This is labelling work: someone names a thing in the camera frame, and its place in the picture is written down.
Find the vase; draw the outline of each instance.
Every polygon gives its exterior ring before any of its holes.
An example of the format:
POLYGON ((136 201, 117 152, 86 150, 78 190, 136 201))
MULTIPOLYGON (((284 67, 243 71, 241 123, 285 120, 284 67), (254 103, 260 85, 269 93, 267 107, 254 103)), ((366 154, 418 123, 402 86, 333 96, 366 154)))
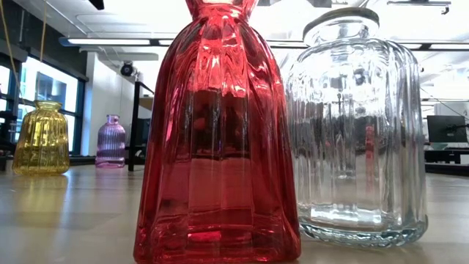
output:
POLYGON ((428 226, 418 63, 372 38, 378 28, 368 9, 324 14, 289 74, 298 215, 311 238, 387 247, 428 226))
POLYGON ((107 115, 108 121, 97 132, 97 168, 122 168, 125 165, 125 130, 119 116, 107 115))
POLYGON ((187 0, 162 62, 136 230, 137 263, 300 254, 286 101, 254 0, 187 0))
POLYGON ((13 171, 19 175, 60 175, 70 167, 67 119, 61 103, 36 100, 23 119, 13 171))

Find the computer monitor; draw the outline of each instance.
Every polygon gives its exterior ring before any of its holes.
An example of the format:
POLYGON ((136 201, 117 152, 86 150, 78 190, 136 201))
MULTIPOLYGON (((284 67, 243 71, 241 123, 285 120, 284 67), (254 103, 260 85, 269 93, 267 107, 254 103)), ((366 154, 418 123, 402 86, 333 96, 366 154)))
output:
POLYGON ((468 143, 463 116, 427 116, 426 121, 431 143, 468 143))
POLYGON ((146 145, 148 141, 149 127, 150 127, 150 118, 149 119, 138 119, 137 120, 137 134, 136 134, 136 145, 146 145))

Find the desk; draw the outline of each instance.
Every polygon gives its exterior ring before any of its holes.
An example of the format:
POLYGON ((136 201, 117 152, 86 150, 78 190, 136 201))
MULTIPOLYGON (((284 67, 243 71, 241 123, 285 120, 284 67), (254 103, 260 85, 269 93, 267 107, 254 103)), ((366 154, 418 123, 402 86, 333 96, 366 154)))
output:
POLYGON ((425 162, 445 161, 449 164, 453 161, 461 164, 461 155, 469 155, 469 150, 425 150, 425 162))
MULTIPOLYGON (((133 263, 142 174, 93 166, 55 177, 0 174, 0 263, 133 263)), ((304 241, 294 263, 469 263, 469 180, 427 179, 429 229, 418 243, 354 249, 304 241)))

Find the fluorescent light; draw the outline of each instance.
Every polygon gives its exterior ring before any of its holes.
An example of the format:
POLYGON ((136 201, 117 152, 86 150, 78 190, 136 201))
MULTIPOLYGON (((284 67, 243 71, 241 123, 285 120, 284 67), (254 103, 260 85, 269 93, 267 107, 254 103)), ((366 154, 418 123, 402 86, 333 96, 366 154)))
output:
POLYGON ((172 40, 159 40, 160 45, 171 45, 173 43, 172 40))
POLYGON ((430 49, 465 49, 469 50, 469 44, 434 44, 430 49))
POLYGON ((402 44, 402 45, 408 49, 419 49, 422 46, 421 44, 402 44))
POLYGON ((83 39, 68 39, 68 42, 73 45, 150 45, 149 40, 135 40, 135 39, 83 38, 83 39))
POLYGON ((388 1, 389 5, 402 6, 429 6, 429 7, 445 7, 451 4, 451 1, 388 1))

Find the window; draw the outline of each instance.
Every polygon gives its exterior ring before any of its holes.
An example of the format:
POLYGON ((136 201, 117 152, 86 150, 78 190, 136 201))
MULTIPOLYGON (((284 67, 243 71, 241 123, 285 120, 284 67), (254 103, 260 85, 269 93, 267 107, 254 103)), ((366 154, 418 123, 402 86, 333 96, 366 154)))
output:
POLYGON ((53 100, 62 103, 65 111, 76 111, 78 79, 31 57, 21 70, 20 98, 53 100))
POLYGON ((8 93, 9 86, 10 86, 10 69, 0 66, 0 93, 6 95, 8 93))
MULTIPOLYGON (((7 110, 7 101, 4 99, 0 99, 0 111, 7 110)), ((5 119, 0 118, 0 123, 5 123, 5 119)))
POLYGON ((67 118, 69 150, 71 153, 79 154, 81 131, 78 130, 81 130, 82 121, 82 112, 78 107, 80 101, 79 85, 81 82, 77 78, 28 57, 26 62, 21 65, 18 127, 15 140, 17 141, 19 138, 23 118, 27 113, 35 110, 34 100, 52 100, 62 103, 62 109, 59 112, 67 118))

